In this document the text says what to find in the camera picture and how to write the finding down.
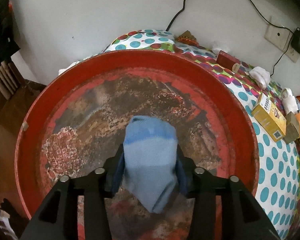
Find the wooden floor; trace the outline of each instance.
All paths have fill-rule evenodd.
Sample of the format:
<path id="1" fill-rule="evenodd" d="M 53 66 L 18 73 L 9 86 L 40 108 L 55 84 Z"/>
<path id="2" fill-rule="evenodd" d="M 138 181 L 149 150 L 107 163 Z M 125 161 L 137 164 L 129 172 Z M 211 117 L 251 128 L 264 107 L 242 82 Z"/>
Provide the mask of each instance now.
<path id="1" fill-rule="evenodd" d="M 14 176 L 14 152 L 19 129 L 39 91 L 19 88 L 0 111 L 0 203 L 7 198 L 26 217 Z"/>

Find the metal rivet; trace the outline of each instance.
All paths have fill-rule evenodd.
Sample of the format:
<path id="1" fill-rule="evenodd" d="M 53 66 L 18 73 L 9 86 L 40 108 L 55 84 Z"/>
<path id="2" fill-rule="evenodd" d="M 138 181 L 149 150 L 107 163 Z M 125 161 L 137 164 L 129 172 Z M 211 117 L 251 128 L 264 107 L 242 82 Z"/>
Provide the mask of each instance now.
<path id="1" fill-rule="evenodd" d="M 104 173 L 106 170 L 104 168 L 96 168 L 94 170 L 95 174 L 102 174 Z"/>
<path id="2" fill-rule="evenodd" d="M 196 167 L 194 169 L 194 172 L 197 173 L 197 174 L 203 174 L 204 173 L 204 168 Z"/>
<path id="3" fill-rule="evenodd" d="M 69 176 L 67 176 L 67 175 L 64 175 L 64 176 L 62 176 L 61 178 L 60 178 L 60 181 L 61 182 L 66 182 L 66 181 L 68 181 L 69 180 Z"/>
<path id="4" fill-rule="evenodd" d="M 238 182 L 239 178 L 237 176 L 231 176 L 230 180 L 233 181 L 233 182 Z"/>

